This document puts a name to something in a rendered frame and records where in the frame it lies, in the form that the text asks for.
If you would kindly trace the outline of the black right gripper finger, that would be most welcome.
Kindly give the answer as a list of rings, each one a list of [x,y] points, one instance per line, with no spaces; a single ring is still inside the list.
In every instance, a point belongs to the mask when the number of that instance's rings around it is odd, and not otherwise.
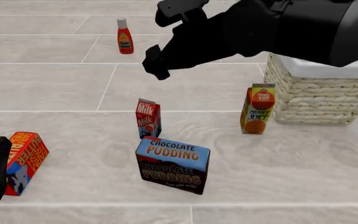
[[[170,73],[159,57],[146,56],[142,62],[145,72],[154,75],[158,80],[166,80],[170,77]]]
[[[146,50],[145,57],[146,58],[165,58],[165,55],[162,52],[160,46],[158,44],[156,44]]]

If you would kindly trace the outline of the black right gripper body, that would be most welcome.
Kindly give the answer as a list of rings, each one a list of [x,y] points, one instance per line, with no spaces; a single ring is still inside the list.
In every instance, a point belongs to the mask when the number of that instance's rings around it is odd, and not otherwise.
[[[232,37],[234,11],[224,11],[213,17],[192,17],[173,29],[173,37],[165,46],[165,68],[193,68],[239,54]]]

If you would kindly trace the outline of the red milk carton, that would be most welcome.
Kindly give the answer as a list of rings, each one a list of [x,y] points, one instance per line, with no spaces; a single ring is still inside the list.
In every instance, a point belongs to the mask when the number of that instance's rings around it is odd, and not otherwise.
[[[139,137],[158,138],[162,132],[160,105],[156,102],[139,98],[135,110]]]

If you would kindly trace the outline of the white cloth basket liner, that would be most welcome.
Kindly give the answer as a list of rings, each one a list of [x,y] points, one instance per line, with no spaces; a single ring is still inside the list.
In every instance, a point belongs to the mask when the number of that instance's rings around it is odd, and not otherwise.
[[[357,79],[358,61],[345,67],[332,67],[283,55],[270,54],[275,62],[296,78]]]

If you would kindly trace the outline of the woven wicker basket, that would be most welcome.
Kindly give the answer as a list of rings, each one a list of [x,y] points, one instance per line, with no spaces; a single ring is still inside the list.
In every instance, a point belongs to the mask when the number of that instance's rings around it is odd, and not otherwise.
[[[264,81],[276,85],[273,114],[281,123],[349,124],[358,116],[358,78],[296,78],[269,54]]]

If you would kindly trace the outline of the red butter box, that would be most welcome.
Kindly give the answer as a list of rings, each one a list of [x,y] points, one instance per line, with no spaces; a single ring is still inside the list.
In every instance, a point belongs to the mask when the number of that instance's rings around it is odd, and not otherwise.
[[[15,132],[7,162],[5,195],[20,196],[39,169],[49,150],[41,137],[32,132]]]

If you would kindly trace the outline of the red ketchup bottle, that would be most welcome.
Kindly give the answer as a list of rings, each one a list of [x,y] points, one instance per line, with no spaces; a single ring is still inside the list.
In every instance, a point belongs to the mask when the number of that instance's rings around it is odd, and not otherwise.
[[[121,54],[133,54],[134,44],[125,18],[117,19],[117,44]]]

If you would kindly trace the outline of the orange juice carton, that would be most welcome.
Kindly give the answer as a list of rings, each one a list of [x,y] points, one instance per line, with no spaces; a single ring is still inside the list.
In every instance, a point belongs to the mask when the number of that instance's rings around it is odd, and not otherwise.
[[[247,94],[240,117],[243,134],[263,134],[275,104],[274,83],[253,83]]]

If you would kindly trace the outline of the chocolate pudding box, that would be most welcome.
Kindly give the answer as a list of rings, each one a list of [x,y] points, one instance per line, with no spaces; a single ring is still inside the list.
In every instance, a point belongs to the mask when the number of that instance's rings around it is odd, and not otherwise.
[[[135,151],[143,180],[202,195],[211,151],[168,139],[144,137]]]

